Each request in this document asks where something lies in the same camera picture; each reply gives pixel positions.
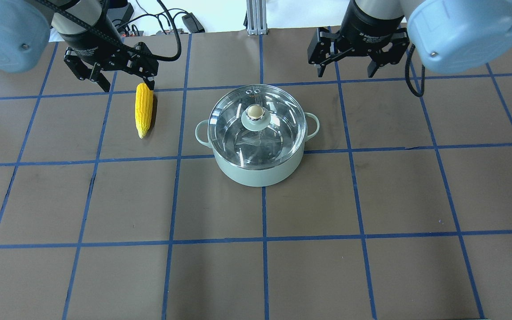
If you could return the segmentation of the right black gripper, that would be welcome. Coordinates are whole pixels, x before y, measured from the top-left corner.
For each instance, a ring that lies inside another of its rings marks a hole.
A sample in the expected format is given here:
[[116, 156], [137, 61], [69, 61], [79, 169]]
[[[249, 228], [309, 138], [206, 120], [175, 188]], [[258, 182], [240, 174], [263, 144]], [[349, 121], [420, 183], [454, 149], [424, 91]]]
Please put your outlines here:
[[326, 27], [315, 30], [308, 46], [308, 63], [323, 77], [326, 66], [344, 57], [370, 57], [368, 78], [387, 64], [396, 65], [404, 56], [410, 39], [402, 16], [382, 20], [362, 9], [348, 9], [338, 31]]

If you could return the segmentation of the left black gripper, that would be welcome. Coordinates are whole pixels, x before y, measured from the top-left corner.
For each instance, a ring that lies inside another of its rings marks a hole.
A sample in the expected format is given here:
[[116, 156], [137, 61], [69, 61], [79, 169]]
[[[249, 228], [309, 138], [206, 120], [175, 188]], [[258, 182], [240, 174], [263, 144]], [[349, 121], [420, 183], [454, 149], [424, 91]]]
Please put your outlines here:
[[94, 35], [90, 31], [72, 33], [73, 28], [63, 30], [63, 39], [68, 44], [64, 62], [79, 80], [90, 80], [104, 92], [111, 89], [110, 81], [103, 71], [123, 71], [140, 77], [150, 91], [155, 89], [158, 75], [157, 60], [121, 49]]

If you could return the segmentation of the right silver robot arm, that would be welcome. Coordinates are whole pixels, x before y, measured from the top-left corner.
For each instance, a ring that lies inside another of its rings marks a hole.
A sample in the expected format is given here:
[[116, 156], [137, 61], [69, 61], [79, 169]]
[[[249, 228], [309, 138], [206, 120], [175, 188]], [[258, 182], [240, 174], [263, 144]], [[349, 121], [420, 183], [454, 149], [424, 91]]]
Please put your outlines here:
[[371, 78], [410, 44], [434, 73], [488, 63], [512, 48], [512, 0], [352, 0], [337, 32], [317, 28], [307, 58], [321, 77], [335, 61], [368, 56]]

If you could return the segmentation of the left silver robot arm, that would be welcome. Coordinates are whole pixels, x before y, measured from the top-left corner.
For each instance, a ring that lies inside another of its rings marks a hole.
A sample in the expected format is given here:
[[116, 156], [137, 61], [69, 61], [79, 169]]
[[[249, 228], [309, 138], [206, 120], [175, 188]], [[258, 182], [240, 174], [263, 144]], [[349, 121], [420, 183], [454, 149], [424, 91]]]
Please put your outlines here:
[[143, 42], [124, 45], [108, 18], [107, 0], [0, 0], [0, 71], [26, 72], [35, 67], [56, 30], [67, 43], [64, 62], [79, 80], [108, 92], [105, 71], [140, 77], [149, 89], [159, 63]]

